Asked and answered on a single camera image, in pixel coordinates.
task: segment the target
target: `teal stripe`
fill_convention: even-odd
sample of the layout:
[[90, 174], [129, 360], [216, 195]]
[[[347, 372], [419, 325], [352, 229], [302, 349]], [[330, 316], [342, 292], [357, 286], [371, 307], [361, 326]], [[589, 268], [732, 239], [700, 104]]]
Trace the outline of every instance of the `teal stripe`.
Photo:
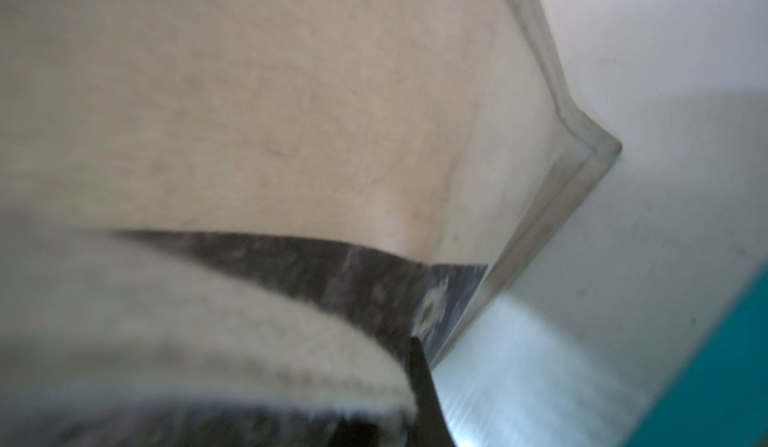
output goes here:
[[627, 447], [755, 447], [768, 433], [768, 269]]

